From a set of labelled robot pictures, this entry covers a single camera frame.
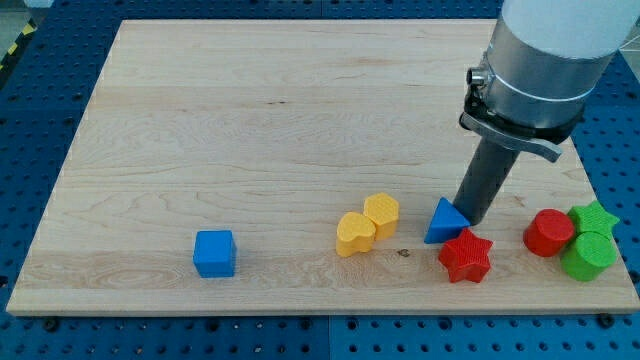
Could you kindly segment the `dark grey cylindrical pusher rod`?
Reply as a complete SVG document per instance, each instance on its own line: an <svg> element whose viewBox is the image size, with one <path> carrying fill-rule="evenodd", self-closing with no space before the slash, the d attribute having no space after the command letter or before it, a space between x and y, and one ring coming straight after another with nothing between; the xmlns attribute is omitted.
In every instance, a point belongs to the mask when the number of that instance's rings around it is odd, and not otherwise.
<svg viewBox="0 0 640 360"><path fill-rule="evenodd" d="M453 202L471 225L483 220L518 155L485 138L480 141Z"/></svg>

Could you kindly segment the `robot arm silver white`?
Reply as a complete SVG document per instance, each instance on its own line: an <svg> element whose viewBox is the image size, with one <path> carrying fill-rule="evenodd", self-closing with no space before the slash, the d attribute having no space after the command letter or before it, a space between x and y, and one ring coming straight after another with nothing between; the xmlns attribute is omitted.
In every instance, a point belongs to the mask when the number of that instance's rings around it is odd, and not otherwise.
<svg viewBox="0 0 640 360"><path fill-rule="evenodd" d="M467 71L460 125L481 138L454 199L482 221L518 155L550 162L639 18L639 0L506 0Z"/></svg>

